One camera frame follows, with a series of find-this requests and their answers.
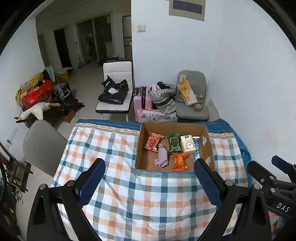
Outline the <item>green snack packet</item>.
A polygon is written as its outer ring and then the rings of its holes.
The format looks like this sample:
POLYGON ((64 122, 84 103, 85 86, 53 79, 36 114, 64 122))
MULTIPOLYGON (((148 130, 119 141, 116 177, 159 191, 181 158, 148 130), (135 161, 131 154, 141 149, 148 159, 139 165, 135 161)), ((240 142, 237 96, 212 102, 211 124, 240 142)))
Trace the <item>green snack packet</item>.
POLYGON ((166 138, 169 143, 169 151, 168 154, 172 153, 181 153, 181 144, 180 144, 180 133, 167 133, 166 138))

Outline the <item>red plastic bag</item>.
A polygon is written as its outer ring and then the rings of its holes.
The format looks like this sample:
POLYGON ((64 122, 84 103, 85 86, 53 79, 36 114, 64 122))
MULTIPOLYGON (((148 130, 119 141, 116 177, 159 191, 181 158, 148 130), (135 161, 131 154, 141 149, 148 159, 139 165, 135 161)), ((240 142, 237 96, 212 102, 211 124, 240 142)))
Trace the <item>red plastic bag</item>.
POLYGON ((53 82, 51 80, 42 81, 38 86, 32 87, 23 98, 23 106, 31 108, 36 103, 46 102, 53 92, 53 82))

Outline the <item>orange snack packet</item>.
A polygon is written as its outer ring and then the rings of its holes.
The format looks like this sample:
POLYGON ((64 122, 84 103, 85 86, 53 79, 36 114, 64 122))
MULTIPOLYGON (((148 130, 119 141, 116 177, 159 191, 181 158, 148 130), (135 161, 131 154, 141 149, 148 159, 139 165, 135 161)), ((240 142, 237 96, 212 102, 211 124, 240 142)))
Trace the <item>orange snack packet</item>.
POLYGON ((190 168, 185 162, 185 159, 189 157, 188 153, 173 153, 173 158, 175 160, 172 171, 181 172, 188 171, 190 168))

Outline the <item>wooden folding rack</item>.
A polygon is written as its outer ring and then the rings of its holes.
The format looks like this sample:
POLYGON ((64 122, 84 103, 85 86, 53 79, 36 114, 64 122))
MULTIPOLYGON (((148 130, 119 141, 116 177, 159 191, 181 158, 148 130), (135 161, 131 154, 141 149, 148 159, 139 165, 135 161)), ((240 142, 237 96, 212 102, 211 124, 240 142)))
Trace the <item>wooden folding rack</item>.
POLYGON ((4 165, 4 170, 7 179, 7 192, 15 197, 17 202, 23 203, 23 193, 28 192, 27 182, 31 171, 32 165, 24 161, 19 162, 1 143, 1 149, 6 156, 1 153, 1 161, 4 165))

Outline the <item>yellow cloth pile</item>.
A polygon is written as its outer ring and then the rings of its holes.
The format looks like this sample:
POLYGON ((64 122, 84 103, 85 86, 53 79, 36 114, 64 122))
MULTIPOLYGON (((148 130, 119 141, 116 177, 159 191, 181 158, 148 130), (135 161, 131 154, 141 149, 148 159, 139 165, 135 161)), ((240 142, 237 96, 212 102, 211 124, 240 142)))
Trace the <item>yellow cloth pile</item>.
POLYGON ((28 94, 31 88, 35 87, 40 81, 44 80, 43 73, 36 73, 27 82, 22 84, 15 95, 15 101, 18 106, 23 107, 23 98, 28 94))

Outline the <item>blue ice cream wrapper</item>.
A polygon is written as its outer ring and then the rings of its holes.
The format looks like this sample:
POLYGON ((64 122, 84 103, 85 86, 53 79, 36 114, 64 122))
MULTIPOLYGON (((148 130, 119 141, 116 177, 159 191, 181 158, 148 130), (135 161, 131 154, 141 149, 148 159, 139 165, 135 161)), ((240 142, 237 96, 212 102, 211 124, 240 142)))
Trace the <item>blue ice cream wrapper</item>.
POLYGON ((193 141, 194 141, 195 148, 196 148, 196 150, 194 151, 194 160, 200 158, 199 139, 200 139, 200 137, 198 137, 198 136, 193 137, 193 141))

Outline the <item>yellow tissue pack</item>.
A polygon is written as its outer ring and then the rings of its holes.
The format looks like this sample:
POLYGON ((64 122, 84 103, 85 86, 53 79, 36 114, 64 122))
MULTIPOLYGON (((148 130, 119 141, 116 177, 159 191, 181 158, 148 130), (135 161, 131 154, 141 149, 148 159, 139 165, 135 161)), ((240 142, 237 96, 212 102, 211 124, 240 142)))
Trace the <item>yellow tissue pack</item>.
POLYGON ((180 144, 183 153, 192 154, 196 151, 196 146, 191 135, 181 136, 180 144))

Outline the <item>red snack packet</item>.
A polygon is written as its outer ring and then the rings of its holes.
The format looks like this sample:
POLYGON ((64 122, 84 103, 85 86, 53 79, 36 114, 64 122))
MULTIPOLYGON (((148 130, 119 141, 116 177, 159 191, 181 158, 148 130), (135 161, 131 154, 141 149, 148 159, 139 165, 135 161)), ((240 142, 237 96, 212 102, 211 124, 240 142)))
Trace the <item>red snack packet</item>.
POLYGON ((158 133, 148 133, 148 139, 144 146, 144 148, 148 151, 152 151, 157 153, 158 152, 158 145, 161 142, 161 140, 164 138, 163 135, 158 133))

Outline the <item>white board against wall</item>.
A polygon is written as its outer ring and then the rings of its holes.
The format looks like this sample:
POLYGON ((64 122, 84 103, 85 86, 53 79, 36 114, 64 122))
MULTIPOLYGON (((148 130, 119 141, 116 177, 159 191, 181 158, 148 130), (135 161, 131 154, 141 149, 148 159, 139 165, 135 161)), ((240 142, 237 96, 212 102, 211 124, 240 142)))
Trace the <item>white board against wall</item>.
POLYGON ((209 111, 208 121, 216 121, 220 118, 217 108, 215 107, 215 104, 211 98, 208 101, 207 108, 209 111))

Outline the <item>wall light switch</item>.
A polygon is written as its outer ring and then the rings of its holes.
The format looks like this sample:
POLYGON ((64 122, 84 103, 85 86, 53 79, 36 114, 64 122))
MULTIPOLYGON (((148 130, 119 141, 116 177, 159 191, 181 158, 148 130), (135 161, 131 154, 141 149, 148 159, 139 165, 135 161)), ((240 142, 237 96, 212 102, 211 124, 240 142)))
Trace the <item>wall light switch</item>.
POLYGON ((144 33, 145 32, 145 25, 137 25, 137 32, 144 33))

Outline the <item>white goose plush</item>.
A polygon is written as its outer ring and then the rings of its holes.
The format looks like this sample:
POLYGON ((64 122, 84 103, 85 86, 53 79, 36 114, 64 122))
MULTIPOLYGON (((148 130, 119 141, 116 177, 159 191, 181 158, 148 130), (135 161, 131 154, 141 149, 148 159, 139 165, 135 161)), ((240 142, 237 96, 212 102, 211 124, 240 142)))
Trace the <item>white goose plush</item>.
POLYGON ((24 122, 30 115, 33 115, 37 120, 43 120, 43 112, 48 111, 51 107, 60 106, 60 103, 40 102, 22 112, 19 117, 15 117, 16 123, 24 122))

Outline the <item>black white patterned bag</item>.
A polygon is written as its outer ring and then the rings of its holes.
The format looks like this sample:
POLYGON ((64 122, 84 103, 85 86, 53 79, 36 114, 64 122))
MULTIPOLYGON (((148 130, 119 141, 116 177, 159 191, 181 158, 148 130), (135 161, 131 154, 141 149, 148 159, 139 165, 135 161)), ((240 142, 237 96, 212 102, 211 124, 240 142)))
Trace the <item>black white patterned bag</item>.
POLYGON ((154 106, 164 114, 172 114, 177 109, 175 97, 177 94, 177 86, 158 82, 153 85, 148 94, 154 106))

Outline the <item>purple soft cloth toy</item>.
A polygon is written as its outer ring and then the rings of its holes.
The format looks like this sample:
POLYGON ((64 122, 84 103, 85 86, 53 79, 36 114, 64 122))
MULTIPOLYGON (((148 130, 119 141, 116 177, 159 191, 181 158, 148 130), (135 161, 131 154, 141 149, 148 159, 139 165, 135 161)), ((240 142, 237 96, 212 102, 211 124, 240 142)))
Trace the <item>purple soft cloth toy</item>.
POLYGON ((158 168, 164 168, 168 165, 168 151, 162 144, 159 144, 158 158, 154 161, 154 164, 158 168))

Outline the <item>plaid checkered tablecloth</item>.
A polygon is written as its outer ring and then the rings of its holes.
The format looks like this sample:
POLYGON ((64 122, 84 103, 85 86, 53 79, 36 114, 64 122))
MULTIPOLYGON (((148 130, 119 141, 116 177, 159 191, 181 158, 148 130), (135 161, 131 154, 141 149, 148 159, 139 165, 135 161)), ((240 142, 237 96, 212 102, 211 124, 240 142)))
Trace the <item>plaid checkered tablecloth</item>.
MULTIPOLYGON (((74 126, 52 186, 77 179, 100 158, 106 170, 83 212, 102 240, 197 240, 217 207, 210 203, 194 172, 187 177, 138 175, 139 133, 74 126)), ((214 170, 238 186, 250 186, 247 171, 236 167, 215 161, 214 170)))

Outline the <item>grey padded chair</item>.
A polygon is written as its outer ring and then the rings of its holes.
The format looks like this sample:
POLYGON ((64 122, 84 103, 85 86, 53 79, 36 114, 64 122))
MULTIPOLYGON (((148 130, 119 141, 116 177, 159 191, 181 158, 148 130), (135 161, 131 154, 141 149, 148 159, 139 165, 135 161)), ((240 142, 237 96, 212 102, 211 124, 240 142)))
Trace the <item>grey padded chair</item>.
POLYGON ((199 71, 183 70, 177 78, 176 115, 181 121, 206 121, 206 78, 199 71))

